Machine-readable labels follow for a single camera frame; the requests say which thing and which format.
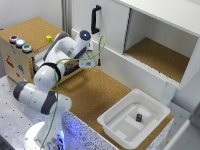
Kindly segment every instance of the cork surface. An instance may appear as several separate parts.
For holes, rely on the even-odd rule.
[[[189,58],[169,49],[149,38],[125,51],[130,56],[181,82],[189,63]]]
[[[104,133],[97,118],[129,92],[131,89],[96,68],[83,69],[59,84],[59,93],[72,100],[70,111],[120,150],[123,148]],[[173,115],[167,116],[137,150],[146,149],[172,119]]]
[[[24,39],[26,44],[30,44],[33,48],[33,52],[26,55],[32,57],[35,54],[46,50],[42,48],[51,44],[46,41],[47,35],[51,35],[52,39],[54,40],[56,35],[61,32],[64,31],[40,17],[35,17],[12,27],[1,30],[0,37],[2,37],[8,43],[9,38],[12,35],[17,35],[20,39]]]

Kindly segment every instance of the cable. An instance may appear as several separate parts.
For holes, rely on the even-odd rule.
[[[100,43],[101,43],[101,40],[102,40],[102,38],[104,38],[104,44],[103,44],[103,46],[102,46],[102,48],[101,48],[101,50],[100,50]],[[99,55],[102,51],[103,51],[103,49],[104,49],[104,47],[105,47],[105,44],[106,44],[106,38],[105,38],[105,36],[102,36],[101,38],[100,38],[100,40],[99,40],[99,52],[97,53],[97,54],[95,54],[94,56],[92,56],[92,57],[89,57],[89,58],[85,58],[85,59],[61,59],[61,60],[59,60],[59,61],[57,61],[56,62],[56,64],[58,64],[59,62],[61,62],[61,61],[63,61],[63,60],[88,60],[88,59],[92,59],[92,58],[94,58],[94,57],[96,57],[97,55]],[[46,139],[47,139],[47,137],[49,136],[49,133],[50,133],[50,131],[51,131],[51,128],[52,128],[52,125],[53,125],[53,121],[54,121],[54,118],[55,118],[55,115],[56,115],[56,111],[57,111],[57,106],[58,106],[58,80],[57,80],[57,74],[56,74],[56,70],[54,69],[54,76],[55,76],[55,81],[56,81],[56,95],[57,95],[57,100],[56,100],[56,108],[55,108],[55,111],[54,111],[54,114],[53,114],[53,119],[52,119],[52,121],[51,121],[51,125],[50,125],[50,128],[49,128],[49,131],[48,131],[48,133],[47,133],[47,135],[46,135],[46,137],[45,137],[45,139],[44,139],[44,141],[43,141],[43,143],[42,143],[42,145],[41,145],[41,147],[40,147],[40,150],[42,149],[42,147],[44,146],[44,143],[46,142]]]

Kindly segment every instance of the yellow object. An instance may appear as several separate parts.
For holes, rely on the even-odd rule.
[[[46,36],[46,40],[47,40],[47,42],[52,42],[52,37],[51,37],[51,35],[47,35],[47,36]]]

